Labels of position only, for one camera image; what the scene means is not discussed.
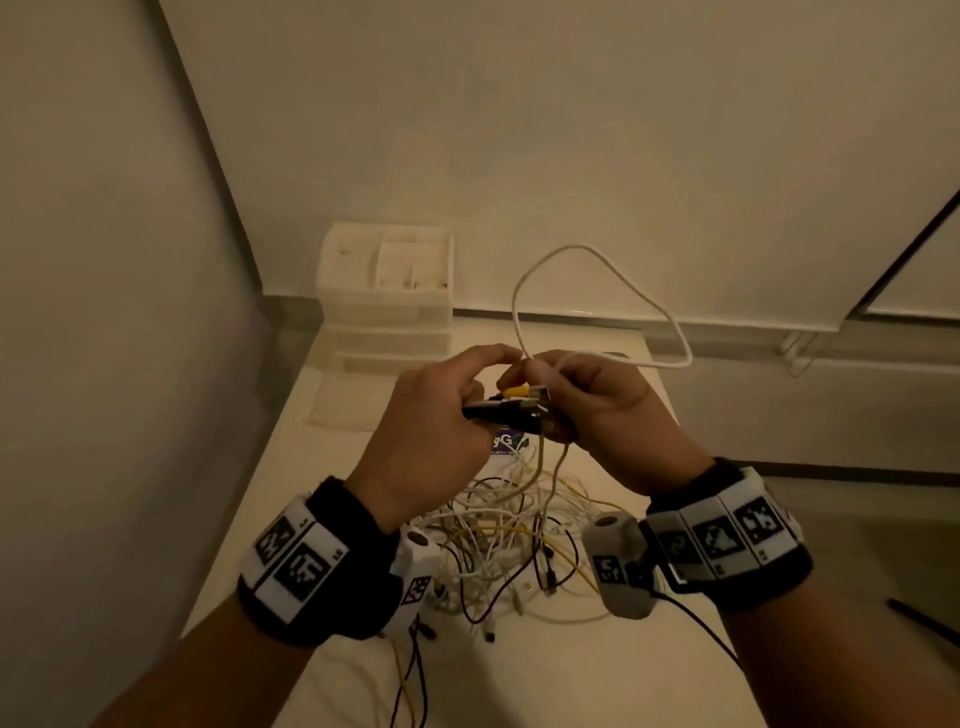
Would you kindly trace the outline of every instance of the white table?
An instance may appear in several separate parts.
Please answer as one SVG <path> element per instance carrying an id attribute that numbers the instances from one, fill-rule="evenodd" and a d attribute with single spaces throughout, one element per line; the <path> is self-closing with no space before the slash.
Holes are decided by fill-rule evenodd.
<path id="1" fill-rule="evenodd" d="M 650 355 L 635 330 L 526 324 L 524 332 L 533 352 L 600 350 L 624 352 L 640 360 Z M 454 351 L 501 341 L 514 342 L 509 322 L 454 319 Z M 346 476 L 366 445 L 365 433 L 325 430 L 307 422 L 323 376 L 315 362 L 311 352 L 186 630 L 228 596 L 244 549 L 288 500 L 313 489 L 329 474 Z M 481 376 L 489 393 L 500 371 L 488 370 Z M 669 406 L 656 370 L 644 374 Z M 555 462 L 559 451 L 549 444 L 546 463 Z M 646 508 L 647 498 L 620 487 L 578 448 L 570 449 L 564 472 L 579 476 L 596 498 L 614 501 L 636 514 Z M 518 579 L 521 589 L 525 576 Z M 539 595 L 524 616 L 501 617 L 493 644 L 476 632 L 470 635 L 462 618 L 427 612 L 425 620 L 439 633 L 435 643 L 420 641 L 429 690 L 428 724 L 451 728 L 764 725 L 743 676 L 689 617 L 661 603 L 648 619 L 616 619 L 605 612 L 599 597 L 577 581 L 574 578 L 570 586 L 581 595 Z M 706 599 L 695 595 L 684 597 L 684 602 L 723 634 L 720 619 Z M 385 726 L 396 687 L 394 657 L 386 641 L 334 638 L 311 660 L 276 726 Z M 409 725 L 402 707 L 397 725 Z"/>

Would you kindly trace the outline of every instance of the white cable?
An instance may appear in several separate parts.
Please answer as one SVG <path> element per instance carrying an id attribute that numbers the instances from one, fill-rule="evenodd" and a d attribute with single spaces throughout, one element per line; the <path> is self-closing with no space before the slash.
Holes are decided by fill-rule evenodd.
<path id="1" fill-rule="evenodd" d="M 640 290 L 640 287 L 636 285 L 632 280 L 627 278 L 626 274 L 623 273 L 619 268 L 616 267 L 616 264 L 613 263 L 608 257 L 603 253 L 598 251 L 591 245 L 564 245 L 560 248 L 557 248 L 555 251 L 550 251 L 536 263 L 531 265 L 526 273 L 520 276 L 520 280 L 516 282 L 514 286 L 514 295 L 510 300 L 510 309 L 514 315 L 514 332 L 516 333 L 516 340 L 520 345 L 520 348 L 523 350 L 523 355 L 527 358 L 530 358 L 532 354 L 527 350 L 527 345 L 523 341 L 523 334 L 520 333 L 520 317 L 516 311 L 516 296 L 520 292 L 520 288 L 523 287 L 523 284 L 527 282 L 527 279 L 536 271 L 543 263 L 549 260 L 552 257 L 559 255 L 565 251 L 587 251 L 588 253 L 594 255 L 600 259 L 604 265 L 606 265 L 611 272 L 617 276 L 620 280 L 623 281 L 623 284 L 626 285 L 630 290 L 640 296 L 645 302 L 653 306 L 657 311 L 659 311 L 666 318 L 667 321 L 673 326 L 673 330 L 677 332 L 677 337 L 680 339 L 680 343 L 684 346 L 684 358 L 681 361 L 637 361 L 635 359 L 625 359 L 622 356 L 614 356 L 612 354 L 603 353 L 603 352 L 573 352 L 581 354 L 589 354 L 590 356 L 599 356 L 601 359 L 609 359 L 610 361 L 619 361 L 621 363 L 633 364 L 637 367 L 650 367 L 651 369 L 682 369 L 683 367 L 688 367 L 693 363 L 693 352 L 690 350 L 690 344 L 686 340 L 683 331 L 680 329 L 680 324 L 677 323 L 677 320 L 673 315 L 666 310 L 660 303 L 654 300 L 652 296 L 647 293 L 644 293 Z"/>

